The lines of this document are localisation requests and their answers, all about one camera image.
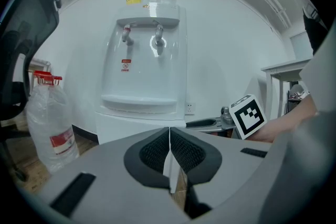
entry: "sleeve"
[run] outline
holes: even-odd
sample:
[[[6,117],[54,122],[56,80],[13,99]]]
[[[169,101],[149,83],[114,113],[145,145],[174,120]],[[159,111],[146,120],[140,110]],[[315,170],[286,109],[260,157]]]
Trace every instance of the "sleeve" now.
[[[311,48],[313,49],[313,54],[315,54],[327,36],[328,31],[314,19],[309,19],[305,14],[303,14],[303,21]]]

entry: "electrical outlet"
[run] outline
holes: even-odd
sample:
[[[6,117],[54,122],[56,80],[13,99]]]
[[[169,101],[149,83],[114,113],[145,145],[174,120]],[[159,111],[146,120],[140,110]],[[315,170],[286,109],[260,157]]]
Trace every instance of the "electrical outlet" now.
[[[196,103],[186,103],[185,104],[185,114],[194,115],[196,111]]]

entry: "human arm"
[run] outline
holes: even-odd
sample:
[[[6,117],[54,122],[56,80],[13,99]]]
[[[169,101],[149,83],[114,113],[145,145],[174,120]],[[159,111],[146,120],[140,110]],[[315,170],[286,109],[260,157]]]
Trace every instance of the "human arm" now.
[[[273,142],[281,133],[296,128],[303,120],[311,118],[316,113],[314,101],[310,95],[304,98],[300,104],[286,115],[271,120],[266,123],[255,134],[251,135],[248,140]]]

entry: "white table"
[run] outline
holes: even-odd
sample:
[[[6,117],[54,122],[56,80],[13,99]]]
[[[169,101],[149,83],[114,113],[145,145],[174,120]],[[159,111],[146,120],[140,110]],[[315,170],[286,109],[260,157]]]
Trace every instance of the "white table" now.
[[[305,65],[310,61],[311,58],[294,60],[289,62],[280,63],[274,66],[269,66],[262,68],[261,70],[266,73],[266,82],[267,82],[267,96],[266,96],[266,111],[265,115],[267,120],[270,119],[271,110],[272,110],[272,94],[273,94],[273,78],[279,80],[280,87],[280,100],[279,100],[279,110],[278,117],[281,117],[282,114],[282,103],[284,97],[284,82],[290,81],[299,81],[300,71],[305,67]]]

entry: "water dispenser faucet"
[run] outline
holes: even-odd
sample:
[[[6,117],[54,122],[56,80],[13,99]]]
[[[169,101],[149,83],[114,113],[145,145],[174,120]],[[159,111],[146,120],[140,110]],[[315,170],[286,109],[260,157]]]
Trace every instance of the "water dispenser faucet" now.
[[[163,45],[162,42],[163,26],[157,20],[154,20],[154,23],[156,24],[156,33],[155,33],[156,45],[161,46]]]
[[[134,40],[130,38],[130,32],[131,32],[131,24],[125,25],[121,38],[122,42],[126,42],[127,46],[133,45],[134,43]]]

